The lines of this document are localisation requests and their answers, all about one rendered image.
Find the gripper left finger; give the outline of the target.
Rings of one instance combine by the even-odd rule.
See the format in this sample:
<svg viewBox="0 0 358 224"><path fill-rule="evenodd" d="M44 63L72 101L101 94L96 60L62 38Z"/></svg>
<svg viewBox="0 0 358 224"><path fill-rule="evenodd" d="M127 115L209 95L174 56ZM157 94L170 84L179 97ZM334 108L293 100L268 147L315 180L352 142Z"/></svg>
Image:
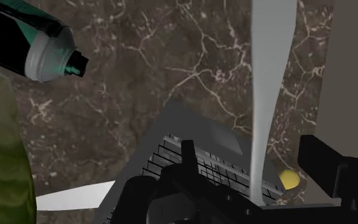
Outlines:
<svg viewBox="0 0 358 224"><path fill-rule="evenodd" d="M182 161L166 166L161 176L134 176L123 187L111 215L111 224L217 224L211 212L201 209L173 181L184 175L197 186L198 167L192 140L181 143Z"/></svg>

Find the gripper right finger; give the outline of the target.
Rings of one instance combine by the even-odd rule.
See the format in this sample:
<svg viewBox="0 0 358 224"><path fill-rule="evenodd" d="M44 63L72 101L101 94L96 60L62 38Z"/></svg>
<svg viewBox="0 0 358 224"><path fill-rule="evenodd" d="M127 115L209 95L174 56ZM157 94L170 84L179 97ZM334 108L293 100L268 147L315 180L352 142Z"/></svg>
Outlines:
<svg viewBox="0 0 358 224"><path fill-rule="evenodd" d="M314 135L302 135L298 165L340 206L304 207L297 210L309 218L358 218L358 158L346 157Z"/></svg>

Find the grey laptop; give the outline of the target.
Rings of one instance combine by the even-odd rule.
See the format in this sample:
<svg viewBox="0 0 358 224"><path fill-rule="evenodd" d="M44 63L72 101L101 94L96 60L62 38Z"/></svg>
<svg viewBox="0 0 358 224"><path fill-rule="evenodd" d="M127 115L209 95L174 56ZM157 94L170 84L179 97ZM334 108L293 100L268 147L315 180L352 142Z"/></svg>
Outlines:
<svg viewBox="0 0 358 224"><path fill-rule="evenodd" d="M263 169L265 204L257 206L250 200L250 139L169 101L101 202L92 224L111 224L112 212L128 179L159 179L164 167L180 164L184 140L192 140L195 147L198 185L191 187L184 175L173 183L184 188L201 209L211 212L217 224L274 224L284 216L274 204L284 187L270 162Z"/></svg>

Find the small yellow ball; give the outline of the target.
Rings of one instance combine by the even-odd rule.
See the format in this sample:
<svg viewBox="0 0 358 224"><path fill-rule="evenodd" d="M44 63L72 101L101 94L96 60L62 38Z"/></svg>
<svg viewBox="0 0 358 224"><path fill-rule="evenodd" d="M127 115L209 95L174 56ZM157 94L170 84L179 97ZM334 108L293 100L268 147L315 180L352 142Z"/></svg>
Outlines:
<svg viewBox="0 0 358 224"><path fill-rule="evenodd" d="M294 170L286 169L279 174L279 178L286 190L293 189L299 185L300 177Z"/></svg>

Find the white long curved strip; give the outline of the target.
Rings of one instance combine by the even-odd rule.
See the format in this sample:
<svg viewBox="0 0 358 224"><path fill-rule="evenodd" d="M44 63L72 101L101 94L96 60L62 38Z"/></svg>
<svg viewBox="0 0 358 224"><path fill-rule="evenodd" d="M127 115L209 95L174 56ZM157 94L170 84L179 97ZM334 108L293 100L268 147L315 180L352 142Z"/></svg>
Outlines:
<svg viewBox="0 0 358 224"><path fill-rule="evenodd" d="M37 210L70 211L98 208L114 183L115 181L108 181L37 196Z"/></svg>
<svg viewBox="0 0 358 224"><path fill-rule="evenodd" d="M296 27L297 0L252 0L252 148L250 200L258 206L266 145Z"/></svg>

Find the black and teal spray can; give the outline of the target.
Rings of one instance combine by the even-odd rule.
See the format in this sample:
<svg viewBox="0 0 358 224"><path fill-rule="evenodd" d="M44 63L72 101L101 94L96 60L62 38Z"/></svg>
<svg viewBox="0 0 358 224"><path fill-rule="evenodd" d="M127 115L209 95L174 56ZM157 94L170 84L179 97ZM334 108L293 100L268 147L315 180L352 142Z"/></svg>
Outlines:
<svg viewBox="0 0 358 224"><path fill-rule="evenodd" d="M0 66L41 83L85 74L88 59L61 20L24 0L0 0Z"/></svg>

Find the olive green rounded object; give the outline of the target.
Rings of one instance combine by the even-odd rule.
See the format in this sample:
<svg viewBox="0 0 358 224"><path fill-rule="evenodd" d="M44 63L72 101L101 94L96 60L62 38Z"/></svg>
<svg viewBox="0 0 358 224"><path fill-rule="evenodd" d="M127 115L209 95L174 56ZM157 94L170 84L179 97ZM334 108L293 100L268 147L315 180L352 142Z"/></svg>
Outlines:
<svg viewBox="0 0 358 224"><path fill-rule="evenodd" d="M0 224L36 224L36 196L10 80L0 73Z"/></svg>

